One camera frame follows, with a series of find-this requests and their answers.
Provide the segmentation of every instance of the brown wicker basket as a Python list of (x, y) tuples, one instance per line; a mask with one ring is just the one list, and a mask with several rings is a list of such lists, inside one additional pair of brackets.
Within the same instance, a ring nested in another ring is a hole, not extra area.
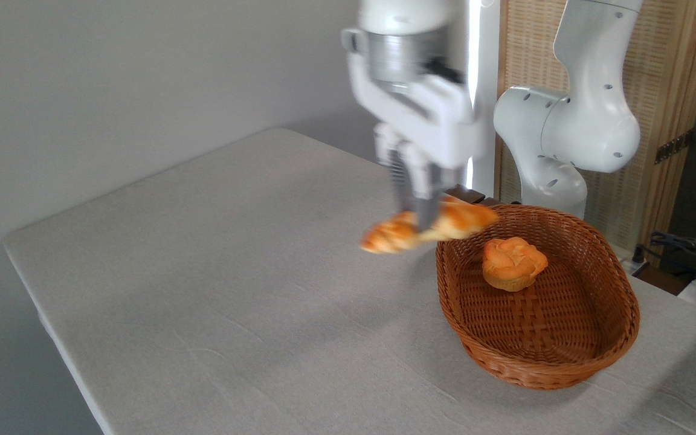
[[(466, 352), (490, 374), (536, 389), (566, 388), (622, 357), (638, 334), (638, 302), (603, 236), (543, 207), (496, 205), (501, 219), (437, 245), (439, 300)], [(483, 245), (520, 236), (549, 266), (519, 292), (483, 278)]]

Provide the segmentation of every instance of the pastry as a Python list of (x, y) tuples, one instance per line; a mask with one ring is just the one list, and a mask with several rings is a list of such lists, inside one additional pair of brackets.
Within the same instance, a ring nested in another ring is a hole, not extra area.
[(469, 204), (450, 195), (440, 202), (439, 217), (431, 228), (417, 232), (415, 212), (403, 211), (367, 231), (361, 240), (362, 250), (370, 253), (400, 253), (413, 250), (424, 242), (466, 239), (498, 220), (488, 207)]
[(521, 237), (492, 239), (485, 244), (483, 277), (497, 289), (517, 292), (533, 284), (547, 264), (547, 256)]

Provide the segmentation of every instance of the table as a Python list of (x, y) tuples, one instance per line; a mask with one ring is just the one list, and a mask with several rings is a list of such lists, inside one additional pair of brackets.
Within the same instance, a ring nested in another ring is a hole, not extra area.
[(273, 129), (4, 245), (107, 434), (696, 433), (696, 306), (630, 278), (625, 357), (510, 385), (442, 316), (433, 245), (357, 248), (393, 208), (379, 166)]

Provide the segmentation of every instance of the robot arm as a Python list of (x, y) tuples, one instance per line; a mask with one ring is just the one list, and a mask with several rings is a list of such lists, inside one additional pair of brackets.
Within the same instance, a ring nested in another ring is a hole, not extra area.
[[(577, 168), (613, 172), (635, 154), (640, 130), (622, 91), (622, 63), (642, 2), (568, 0), (555, 55), (569, 72), (569, 93), (514, 86), (495, 105), (495, 131), (517, 163), (524, 204), (583, 217), (587, 188)], [(475, 170), (494, 165), (480, 160), (487, 145), (475, 139), (469, 91), (437, 61), (453, 14), (450, 0), (362, 0), (359, 28), (342, 35), (353, 93), (381, 121), (378, 160), (400, 208), (417, 212), (419, 230), (436, 219), (439, 196), (469, 158)]]
[(381, 121), (378, 161), (421, 231), (457, 171), (480, 154), (469, 91), (441, 61), (453, 16), (446, 0), (363, 0), (359, 28), (342, 33), (353, 93)]
[(513, 86), (495, 105), (495, 131), (514, 157), (523, 204), (583, 218), (587, 185), (577, 169), (617, 171), (638, 150), (622, 64), (642, 2), (569, 0), (555, 37), (569, 93)]

